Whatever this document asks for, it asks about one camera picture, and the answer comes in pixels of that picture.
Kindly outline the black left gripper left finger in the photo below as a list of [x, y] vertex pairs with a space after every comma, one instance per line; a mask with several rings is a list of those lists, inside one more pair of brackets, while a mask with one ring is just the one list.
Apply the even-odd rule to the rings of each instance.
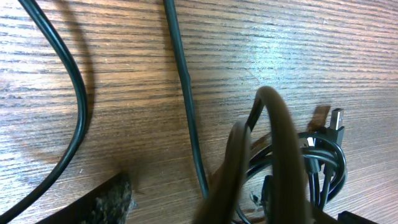
[[124, 224], [132, 201], [129, 175], [121, 172], [37, 224]]

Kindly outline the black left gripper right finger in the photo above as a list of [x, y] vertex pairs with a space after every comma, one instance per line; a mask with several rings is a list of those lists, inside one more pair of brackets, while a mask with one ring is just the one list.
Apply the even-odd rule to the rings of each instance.
[[338, 214], [338, 221], [342, 224], [377, 224], [367, 218], [353, 214], [348, 211], [343, 211]]

